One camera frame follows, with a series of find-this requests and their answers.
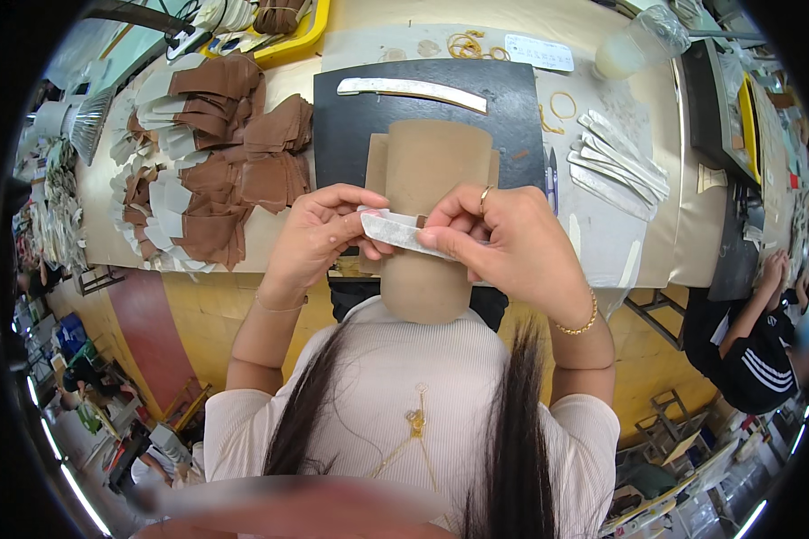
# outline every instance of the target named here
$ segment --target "yellow tiled floor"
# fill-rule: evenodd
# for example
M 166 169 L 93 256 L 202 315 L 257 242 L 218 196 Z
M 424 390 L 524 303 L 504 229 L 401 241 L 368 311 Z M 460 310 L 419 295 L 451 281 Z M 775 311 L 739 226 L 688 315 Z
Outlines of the yellow tiled floor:
M 224 388 L 231 343 L 254 300 L 254 290 L 261 278 L 261 274 L 202 274 L 193 280 L 187 274 L 162 274 L 165 294 L 189 361 L 197 378 L 212 383 L 216 390 Z M 53 306 L 53 309 L 61 316 L 69 310 L 78 312 L 85 328 L 107 341 L 114 357 L 146 390 L 125 340 L 122 340 L 107 293 L 96 292 L 80 297 L 75 294 L 71 283 L 68 287 L 60 286 L 58 290 L 60 295 L 56 302 L 58 305 L 62 302 L 62 306 Z M 666 290 L 681 305 L 686 304 L 687 292 L 686 288 L 679 286 L 670 286 Z M 650 294 L 650 290 L 633 290 L 630 297 L 641 304 L 649 301 Z M 682 319 L 672 309 L 652 313 L 673 333 L 679 331 Z M 533 312 L 527 304 L 510 303 L 498 332 L 500 337 L 511 345 L 516 321 L 523 321 L 531 314 Z M 309 303 L 298 319 L 284 363 L 286 380 L 308 339 L 333 323 L 329 287 L 322 281 L 309 291 Z M 683 352 L 674 350 L 629 308 L 622 306 L 616 310 L 608 325 L 612 329 L 617 355 L 613 407 L 620 419 L 621 446 L 634 442 L 636 422 L 653 415 L 649 403 L 651 397 L 675 389 L 690 411 L 697 411 L 711 401 L 716 393 L 715 387 L 689 364 Z M 547 344 L 549 355 L 542 391 L 542 401 L 546 403 L 551 395 L 550 380 L 554 368 L 550 341 Z

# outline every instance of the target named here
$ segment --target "handwritten note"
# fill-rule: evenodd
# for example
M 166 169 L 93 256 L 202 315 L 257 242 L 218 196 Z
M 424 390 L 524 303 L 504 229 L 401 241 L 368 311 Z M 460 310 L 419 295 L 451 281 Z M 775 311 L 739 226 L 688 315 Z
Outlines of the handwritten note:
M 542 69 L 572 71 L 572 51 L 566 45 L 535 40 L 523 35 L 507 34 L 504 48 L 513 62 L 531 64 Z

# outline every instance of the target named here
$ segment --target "red floor stripe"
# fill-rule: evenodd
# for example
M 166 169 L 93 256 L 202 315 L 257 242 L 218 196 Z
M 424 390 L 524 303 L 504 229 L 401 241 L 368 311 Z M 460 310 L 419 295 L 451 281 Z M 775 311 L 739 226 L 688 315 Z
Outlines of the red floor stripe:
M 108 296 L 135 364 L 162 410 L 195 376 L 164 294 L 159 272 L 122 269 L 126 280 L 108 286 Z

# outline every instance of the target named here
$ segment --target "long black hair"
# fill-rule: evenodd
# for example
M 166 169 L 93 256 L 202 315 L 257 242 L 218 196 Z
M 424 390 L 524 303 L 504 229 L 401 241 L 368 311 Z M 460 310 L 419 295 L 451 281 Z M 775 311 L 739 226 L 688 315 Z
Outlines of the long black hair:
M 267 450 L 264 475 L 328 473 L 332 468 L 332 462 L 324 465 L 306 453 L 348 327 L 347 321 L 340 324 L 300 374 Z M 485 507 L 475 508 L 474 497 L 468 495 L 462 523 L 462 536 L 467 539 L 550 539 L 556 535 L 539 419 L 543 342 L 533 318 L 516 325 L 509 365 L 489 412 Z

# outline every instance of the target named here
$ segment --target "fingernail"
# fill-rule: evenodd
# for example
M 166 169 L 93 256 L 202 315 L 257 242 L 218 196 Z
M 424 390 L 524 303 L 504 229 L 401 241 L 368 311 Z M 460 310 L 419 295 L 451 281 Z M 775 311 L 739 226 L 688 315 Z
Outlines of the fingernail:
M 437 236 L 431 231 L 421 230 L 417 232 L 417 241 L 429 249 L 437 248 Z

